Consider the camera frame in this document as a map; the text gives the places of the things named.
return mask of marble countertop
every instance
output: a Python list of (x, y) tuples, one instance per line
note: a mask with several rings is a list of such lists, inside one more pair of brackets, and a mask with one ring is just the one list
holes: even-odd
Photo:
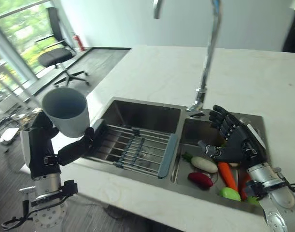
[[(134, 47), (88, 95), (91, 121), (114, 96), (188, 106), (205, 54), (200, 47)], [(204, 108), (264, 118), (272, 164), (295, 183), (295, 54), (216, 49), (207, 88)], [(74, 140), (57, 135), (55, 151)], [(75, 179), (81, 194), (183, 231), (268, 231), (262, 217), (76, 164), (61, 176)]]

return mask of tree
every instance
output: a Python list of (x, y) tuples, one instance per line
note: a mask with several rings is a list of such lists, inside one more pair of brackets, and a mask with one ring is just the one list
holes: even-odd
[[(0, 14), (36, 1), (0, 0)], [(38, 63), (38, 56), (44, 52), (46, 46), (54, 42), (54, 39), (50, 38), (39, 42), (37, 45), (34, 44), (35, 40), (51, 34), (45, 3), (1, 18), (0, 29), (35, 73), (43, 69), (43, 66)], [(9, 65), (7, 65), (7, 68), (20, 82), (25, 82), (25, 79), (18, 76)], [(3, 79), (12, 87), (16, 86), (8, 77), (4, 77)]]

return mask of sink rack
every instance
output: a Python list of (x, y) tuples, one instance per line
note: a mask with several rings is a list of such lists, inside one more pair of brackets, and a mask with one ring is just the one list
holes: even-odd
[(148, 174), (159, 179), (168, 175), (178, 136), (129, 126), (94, 124), (92, 152), (85, 158)]

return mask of faucet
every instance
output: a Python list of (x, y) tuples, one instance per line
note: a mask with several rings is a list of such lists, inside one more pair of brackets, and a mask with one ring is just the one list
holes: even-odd
[[(196, 89), (197, 95), (195, 102), (189, 106), (186, 111), (194, 112), (194, 113), (202, 113), (203, 109), (203, 102), (205, 98), (205, 94), (207, 92), (206, 89), (206, 81), (209, 76), (211, 60), (213, 57), (213, 53), (215, 50), (216, 40), (218, 36), (218, 31), (220, 28), (221, 23), (221, 16), (222, 16), (222, 7), (221, 7), (221, 0), (211, 0), (213, 5), (213, 27), (211, 31), (211, 37), (207, 48), (207, 55), (205, 57), (204, 66), (203, 66), (203, 74), (200, 81), (200, 86)], [(160, 18), (160, 9), (163, 0), (154, 0), (154, 18)]]

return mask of office chair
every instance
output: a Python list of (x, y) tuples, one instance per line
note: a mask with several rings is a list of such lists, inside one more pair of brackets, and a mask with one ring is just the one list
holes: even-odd
[(57, 9), (55, 7), (48, 7), (47, 8), (48, 14), (49, 14), (49, 19), (50, 19), (50, 24), (51, 24), (51, 28), (52, 28), (52, 35), (46, 36), (44, 38), (41, 38), (39, 40), (37, 40), (35, 42), (35, 44), (37, 44), (37, 42), (42, 41), (42, 40), (46, 40), (48, 38), (54, 37), (57, 42), (45, 47), (45, 49), (49, 48), (49, 47), (53, 47), (56, 46), (58, 44), (63, 45), (64, 47), (59, 47), (56, 49), (53, 49), (51, 51), (45, 52), (42, 55), (40, 55), (38, 57), (38, 61), (39, 63), (44, 66), (44, 67), (50, 67), (52, 65), (55, 65), (55, 67), (57, 67), (57, 64), (60, 64), (60, 66), (63, 68), (65, 74), (67, 75), (67, 77), (62, 78), (61, 80), (57, 81), (54, 83), (54, 85), (56, 87), (58, 87), (58, 84), (66, 81), (66, 86), (68, 86), (69, 82), (72, 80), (79, 80), (79, 81), (85, 81), (85, 83), (87, 85), (89, 85), (89, 82), (82, 79), (82, 78), (78, 78), (76, 77), (77, 75), (80, 75), (82, 73), (85, 74), (85, 76), (88, 76), (88, 73), (85, 71), (80, 71), (80, 72), (76, 72), (76, 73), (68, 73), (68, 69), (65, 68), (65, 66), (62, 64), (62, 62), (65, 62), (71, 58), (73, 58), (77, 53), (76, 51), (65, 41), (65, 39), (62, 37), (61, 34), (61, 29), (59, 26), (59, 17), (57, 14)]

